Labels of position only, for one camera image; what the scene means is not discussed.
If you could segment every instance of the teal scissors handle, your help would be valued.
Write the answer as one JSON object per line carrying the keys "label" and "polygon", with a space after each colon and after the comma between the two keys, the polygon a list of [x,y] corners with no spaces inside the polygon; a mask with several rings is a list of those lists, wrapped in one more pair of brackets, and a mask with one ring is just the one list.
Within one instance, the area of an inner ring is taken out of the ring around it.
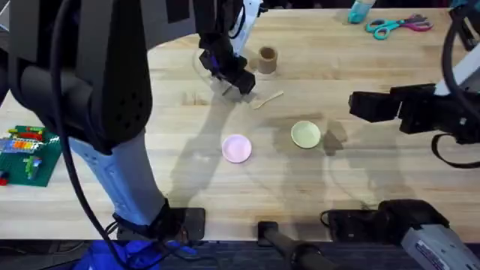
{"label": "teal scissors handle", "polygon": [[373,33],[373,37],[379,41],[386,39],[390,35],[390,31],[400,27],[404,21],[401,20],[387,20],[374,19],[365,26],[365,30]]}
{"label": "teal scissors handle", "polygon": [[396,29],[398,27],[400,27],[399,23],[394,23],[391,25],[385,25],[385,26],[379,27],[373,33],[373,37],[379,41],[383,41],[389,37],[391,30]]}
{"label": "teal scissors handle", "polygon": [[369,33],[375,32],[378,28],[386,26],[391,23],[396,23],[396,21],[391,21],[387,19],[374,19],[373,21],[367,23],[365,30]]}

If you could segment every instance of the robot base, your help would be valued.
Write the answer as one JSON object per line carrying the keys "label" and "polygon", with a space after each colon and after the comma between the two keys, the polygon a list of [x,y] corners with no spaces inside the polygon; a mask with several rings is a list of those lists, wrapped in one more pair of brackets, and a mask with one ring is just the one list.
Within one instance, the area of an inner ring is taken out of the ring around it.
{"label": "robot base", "polygon": [[371,210],[329,210],[328,228],[334,242],[377,242]]}
{"label": "robot base", "polygon": [[[187,231],[188,240],[198,241],[205,236],[206,211],[204,208],[171,208],[170,211]],[[148,240],[146,237],[135,233],[121,225],[117,230],[118,240]]]}

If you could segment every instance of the wooden tabletop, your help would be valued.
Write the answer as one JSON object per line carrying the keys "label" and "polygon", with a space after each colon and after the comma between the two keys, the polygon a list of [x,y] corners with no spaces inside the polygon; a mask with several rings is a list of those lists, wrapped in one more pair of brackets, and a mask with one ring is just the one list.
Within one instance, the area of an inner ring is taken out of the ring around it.
{"label": "wooden tabletop", "polygon": [[[260,109],[219,97],[197,58],[198,37],[163,44],[148,53],[154,107],[146,145],[158,187],[172,206],[207,210],[206,239],[253,239],[257,221],[277,221],[300,239],[328,239],[319,222],[326,209],[375,208],[387,199],[427,200],[466,242],[480,241],[478,170],[452,169],[431,153],[434,133],[405,135],[399,121],[368,124],[349,114],[353,91],[387,92],[392,86],[436,83],[450,23],[447,10],[372,10],[370,18],[412,13],[435,24],[425,33],[400,28],[375,40],[364,25],[347,25],[347,10],[271,10],[258,19],[245,55],[255,70],[257,50],[279,52],[274,74],[256,73]],[[464,54],[457,43],[455,61]],[[39,125],[11,95],[0,109],[0,130]],[[299,120],[316,123],[322,145],[304,150],[290,139]],[[244,134],[253,155],[232,164],[222,140]],[[480,159],[478,146],[445,139],[453,161]],[[104,226],[113,206],[86,164],[76,157],[86,196]],[[48,187],[0,188],[0,238],[99,239],[74,195],[63,160]]]}

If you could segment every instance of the pink bowl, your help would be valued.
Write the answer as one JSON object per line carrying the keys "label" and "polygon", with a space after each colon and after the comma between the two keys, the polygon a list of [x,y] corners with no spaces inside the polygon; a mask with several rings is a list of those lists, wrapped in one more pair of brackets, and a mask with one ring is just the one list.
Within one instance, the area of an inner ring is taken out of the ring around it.
{"label": "pink bowl", "polygon": [[222,144],[222,155],[231,163],[242,163],[252,154],[252,144],[247,137],[239,134],[228,136]]}

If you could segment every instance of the green bowl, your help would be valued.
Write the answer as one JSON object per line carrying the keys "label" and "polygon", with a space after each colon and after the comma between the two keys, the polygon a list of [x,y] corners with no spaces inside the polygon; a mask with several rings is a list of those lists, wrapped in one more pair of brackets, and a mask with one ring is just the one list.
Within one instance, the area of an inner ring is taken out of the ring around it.
{"label": "green bowl", "polygon": [[317,146],[322,139],[322,132],[316,124],[310,121],[299,121],[292,127],[293,142],[303,149]]}

